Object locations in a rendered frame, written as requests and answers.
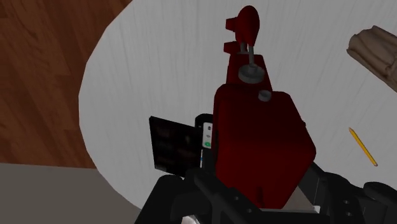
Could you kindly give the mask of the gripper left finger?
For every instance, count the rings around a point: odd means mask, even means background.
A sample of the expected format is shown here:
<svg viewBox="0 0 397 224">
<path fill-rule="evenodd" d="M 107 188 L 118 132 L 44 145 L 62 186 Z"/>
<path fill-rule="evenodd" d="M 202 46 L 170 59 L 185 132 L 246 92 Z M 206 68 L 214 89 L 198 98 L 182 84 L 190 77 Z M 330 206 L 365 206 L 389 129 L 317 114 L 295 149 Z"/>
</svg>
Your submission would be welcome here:
<svg viewBox="0 0 397 224">
<path fill-rule="evenodd" d="M 185 179 L 158 179 L 134 224 L 181 224 L 185 216 L 206 216 L 204 224 L 263 224 L 261 210 L 235 188 L 202 169 Z"/>
</svg>

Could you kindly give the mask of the black tablet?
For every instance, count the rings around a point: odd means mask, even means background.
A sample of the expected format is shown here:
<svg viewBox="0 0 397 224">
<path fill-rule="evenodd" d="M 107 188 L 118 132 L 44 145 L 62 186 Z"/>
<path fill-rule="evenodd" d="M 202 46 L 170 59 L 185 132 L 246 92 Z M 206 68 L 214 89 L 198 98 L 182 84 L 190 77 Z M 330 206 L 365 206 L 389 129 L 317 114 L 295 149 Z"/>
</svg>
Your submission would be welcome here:
<svg viewBox="0 0 397 224">
<path fill-rule="evenodd" d="M 187 170 L 200 167 L 202 142 L 198 129 L 155 116 L 149 123 L 156 169 L 185 177 Z"/>
</svg>

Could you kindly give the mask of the white round table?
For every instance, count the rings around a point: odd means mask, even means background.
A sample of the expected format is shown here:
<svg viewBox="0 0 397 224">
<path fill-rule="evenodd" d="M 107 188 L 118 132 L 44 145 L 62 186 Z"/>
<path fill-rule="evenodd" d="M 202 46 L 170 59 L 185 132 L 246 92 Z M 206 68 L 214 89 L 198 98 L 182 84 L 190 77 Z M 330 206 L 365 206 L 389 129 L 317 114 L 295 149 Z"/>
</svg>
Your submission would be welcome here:
<svg viewBox="0 0 397 224">
<path fill-rule="evenodd" d="M 132 0 L 104 31 L 79 94 L 85 146 L 108 183 L 144 205 L 162 175 L 149 117 L 191 125 L 212 112 L 234 39 L 225 21 L 246 5 L 260 16 L 254 50 L 307 124 L 316 164 L 397 189 L 397 93 L 347 54 L 373 25 L 397 35 L 397 0 Z"/>
</svg>

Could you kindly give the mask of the brown wooden log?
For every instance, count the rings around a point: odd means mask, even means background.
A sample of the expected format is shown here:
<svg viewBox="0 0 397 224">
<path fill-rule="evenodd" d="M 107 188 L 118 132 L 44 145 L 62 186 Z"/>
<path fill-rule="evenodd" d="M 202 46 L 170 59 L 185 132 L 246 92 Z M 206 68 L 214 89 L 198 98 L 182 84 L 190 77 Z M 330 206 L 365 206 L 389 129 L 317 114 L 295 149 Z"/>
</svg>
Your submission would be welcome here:
<svg viewBox="0 0 397 224">
<path fill-rule="evenodd" d="M 397 36 L 374 25 L 354 34 L 346 52 L 397 93 Z"/>
</svg>

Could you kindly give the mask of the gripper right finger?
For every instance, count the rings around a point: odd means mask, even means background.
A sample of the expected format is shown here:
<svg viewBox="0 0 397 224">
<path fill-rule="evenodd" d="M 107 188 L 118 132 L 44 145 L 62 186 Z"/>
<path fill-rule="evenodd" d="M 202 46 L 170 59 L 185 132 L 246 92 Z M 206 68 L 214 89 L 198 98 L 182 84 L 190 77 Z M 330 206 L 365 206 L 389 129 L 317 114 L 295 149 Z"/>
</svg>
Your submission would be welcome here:
<svg viewBox="0 0 397 224">
<path fill-rule="evenodd" d="M 397 190 L 387 184 L 370 181 L 360 188 L 312 163 L 298 187 L 330 224 L 397 224 Z"/>
</svg>

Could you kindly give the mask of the dark red appliance with lever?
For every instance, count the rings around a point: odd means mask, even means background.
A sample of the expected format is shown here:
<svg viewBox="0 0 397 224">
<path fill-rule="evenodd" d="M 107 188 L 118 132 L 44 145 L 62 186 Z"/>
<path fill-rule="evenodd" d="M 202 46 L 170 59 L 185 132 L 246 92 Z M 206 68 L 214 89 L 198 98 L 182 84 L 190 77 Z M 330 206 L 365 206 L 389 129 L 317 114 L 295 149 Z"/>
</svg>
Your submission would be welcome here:
<svg viewBox="0 0 397 224">
<path fill-rule="evenodd" d="M 230 55 L 226 82 L 214 96 L 216 177 L 259 208 L 281 209 L 314 161 L 316 147 L 291 96 L 273 90 L 263 56 L 254 53 L 257 10 L 243 7 L 225 27 L 235 41 L 224 44 Z"/>
</svg>

